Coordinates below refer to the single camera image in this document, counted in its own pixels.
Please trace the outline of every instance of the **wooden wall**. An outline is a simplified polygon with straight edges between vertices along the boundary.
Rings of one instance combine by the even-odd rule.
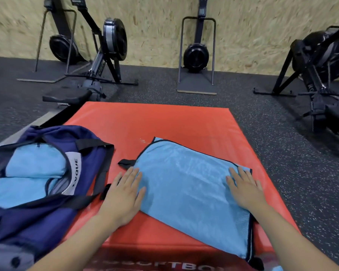
[[[198,8],[198,0],[86,2],[98,26],[106,17],[124,22],[129,44],[124,64],[170,68],[178,66],[181,20],[195,16]],[[70,0],[63,5],[72,7]],[[0,0],[0,56],[35,57],[43,11],[43,0]],[[294,39],[339,24],[339,0],[209,0],[207,16],[217,20],[215,70],[277,74]],[[188,20],[184,47],[193,41],[194,30],[195,21]],[[48,41],[56,32],[49,16],[41,58],[55,59]],[[212,33],[208,22],[203,42],[210,52]],[[82,55],[93,58],[91,32],[80,14],[75,38]]]

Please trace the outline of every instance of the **black speckled floor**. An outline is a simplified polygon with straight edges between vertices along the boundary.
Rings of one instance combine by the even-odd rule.
[[[32,66],[0,58],[0,141],[53,106],[41,96],[60,84],[16,81]],[[140,85],[105,85],[109,101],[230,108],[302,233],[339,264],[339,136],[315,136],[308,119],[295,120],[308,110],[306,97],[253,95],[253,87],[271,88],[274,76],[216,72],[216,96],[177,93],[176,69],[122,66],[122,77]],[[291,89],[304,86],[296,80]]]

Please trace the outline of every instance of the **red mat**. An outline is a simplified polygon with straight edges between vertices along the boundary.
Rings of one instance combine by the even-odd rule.
[[[119,160],[136,159],[156,136],[252,168],[254,178],[262,183],[267,202],[296,227],[228,109],[88,102],[66,124],[86,127],[103,141],[114,144],[108,183],[123,171],[117,165]],[[96,200],[82,211],[66,238],[96,214],[99,207]],[[255,253],[262,255],[263,260],[273,258],[271,244],[258,224],[254,225],[254,247]],[[113,233],[89,267],[111,271],[249,270],[247,264],[237,257],[207,246],[141,212],[128,225]]]

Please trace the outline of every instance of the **forearm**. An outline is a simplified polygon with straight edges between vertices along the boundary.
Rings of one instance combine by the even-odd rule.
[[[285,271],[337,271],[339,266],[303,237],[269,205],[257,205],[250,212],[268,236]]]
[[[117,229],[114,222],[91,218],[80,230],[39,260],[29,271],[83,270],[102,243]]]

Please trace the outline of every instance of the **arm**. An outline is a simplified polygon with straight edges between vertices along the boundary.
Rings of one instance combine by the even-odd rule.
[[[83,270],[102,243],[139,211],[145,188],[137,196],[142,173],[136,177],[137,174],[138,169],[133,168],[128,169],[122,178],[120,173],[113,180],[98,214],[29,271]]]
[[[261,183],[248,171],[239,168],[237,174],[231,168],[230,172],[237,186],[231,177],[226,180],[234,199],[260,223],[285,271],[339,271],[338,265],[267,204]]]

